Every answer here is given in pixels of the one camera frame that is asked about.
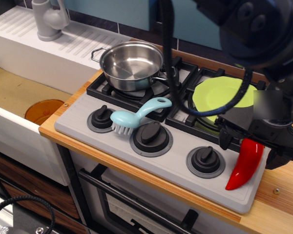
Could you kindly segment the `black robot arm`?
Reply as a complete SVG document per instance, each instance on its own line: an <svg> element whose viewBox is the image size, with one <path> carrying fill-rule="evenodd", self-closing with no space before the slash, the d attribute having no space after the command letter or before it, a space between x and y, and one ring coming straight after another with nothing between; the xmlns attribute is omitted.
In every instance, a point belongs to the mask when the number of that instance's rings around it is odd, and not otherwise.
<svg viewBox="0 0 293 234"><path fill-rule="evenodd" d="M247 71L262 71L270 84L260 102L282 118L256 120L250 108L232 108L219 117L220 146L232 137L270 148L266 168L293 161L293 0L198 0L197 8L220 28L223 52Z"/></svg>

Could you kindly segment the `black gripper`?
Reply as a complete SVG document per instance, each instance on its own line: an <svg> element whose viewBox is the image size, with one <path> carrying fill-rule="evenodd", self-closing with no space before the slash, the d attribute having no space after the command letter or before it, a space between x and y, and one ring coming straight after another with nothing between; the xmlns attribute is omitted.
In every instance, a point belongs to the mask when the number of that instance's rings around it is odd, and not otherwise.
<svg viewBox="0 0 293 234"><path fill-rule="evenodd" d="M233 139L250 138L270 148L266 169L273 170L293 160L293 85L286 89L272 84L254 92L254 104L231 108L218 116L218 144L231 148Z"/></svg>

